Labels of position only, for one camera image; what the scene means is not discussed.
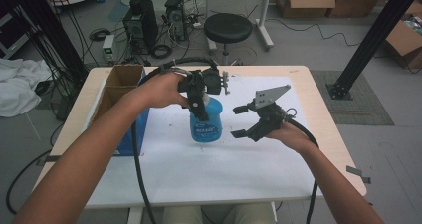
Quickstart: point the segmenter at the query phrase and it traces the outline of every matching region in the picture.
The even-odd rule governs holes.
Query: stool leg
[[[224,44],[224,51],[223,51],[223,65],[229,65],[229,52],[227,51],[227,44]]]

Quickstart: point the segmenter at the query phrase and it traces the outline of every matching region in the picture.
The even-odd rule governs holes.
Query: tape
[[[371,184],[371,179],[370,179],[370,177],[364,177],[364,176],[362,175],[362,170],[357,169],[357,168],[354,168],[354,167],[351,167],[351,166],[347,166],[347,167],[345,168],[345,170],[346,170],[347,172],[350,172],[350,173],[352,173],[352,174],[354,174],[354,175],[359,176],[359,177],[362,179],[363,183]]]

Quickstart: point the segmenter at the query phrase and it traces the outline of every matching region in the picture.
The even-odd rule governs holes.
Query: floor
[[[218,0],[214,2],[216,11],[249,14],[249,19],[257,18],[260,13],[261,0]],[[113,30],[121,23],[111,22],[107,15],[119,0],[106,0],[97,3],[86,1],[72,6],[87,41],[89,33],[96,28]],[[60,15],[66,31],[81,52],[81,43],[75,27],[69,22],[66,8]],[[245,65],[306,65],[311,70],[342,71],[354,54],[357,46],[370,28],[382,8],[375,8],[366,18],[360,19],[281,19],[275,6],[268,9],[266,26],[276,44],[266,52],[261,38],[256,33],[246,41],[231,46],[231,58],[241,58]],[[307,30],[310,25],[318,24]],[[323,39],[335,33],[344,35]],[[119,49],[124,50],[124,36],[118,42]],[[153,65],[158,65],[185,53],[187,42],[180,42],[170,57],[154,60],[143,56]],[[91,52],[100,66],[105,65],[101,53],[102,43],[94,42]],[[194,30],[190,35],[189,56],[209,56],[203,30]],[[213,57],[220,60],[221,48]],[[394,126],[338,125],[337,128],[347,145],[357,167],[364,176],[371,177],[367,184],[366,199],[373,204],[385,223],[421,223],[422,220],[422,145],[420,130],[422,128],[422,72],[413,74],[402,69],[382,48],[377,51],[363,71],[372,89],[394,121]],[[41,59],[30,43],[26,44],[15,59]],[[86,55],[85,62],[94,59]],[[31,111],[6,118],[0,117],[0,196],[4,198],[15,176],[35,157],[51,148],[58,133],[53,133],[61,124],[49,110],[32,109]],[[11,204],[19,209],[31,192],[42,169],[42,163],[36,162],[21,176],[11,193]],[[0,205],[0,222],[10,223],[13,215],[7,210],[5,202]],[[219,223],[229,206],[205,206],[204,211],[214,223]],[[307,201],[284,202],[277,212],[278,223],[304,223],[308,211]],[[162,208],[154,209],[158,221]],[[127,209],[86,210],[78,223],[125,223]],[[143,223],[150,223],[144,218]],[[335,223],[323,199],[316,202],[313,223]]]

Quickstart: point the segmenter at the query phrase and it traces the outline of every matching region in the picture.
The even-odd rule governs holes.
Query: white cloth
[[[35,107],[41,98],[34,90],[50,77],[44,61],[0,59],[0,116],[15,116]]]

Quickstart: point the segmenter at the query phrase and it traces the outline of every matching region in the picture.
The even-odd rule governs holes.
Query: person
[[[75,223],[137,116],[147,108],[189,106],[187,98],[177,91],[182,79],[175,73],[158,74],[124,95],[70,145],[34,189],[13,223]],[[279,140],[304,159],[338,223],[382,223],[364,198],[298,129],[283,123],[267,138]]]

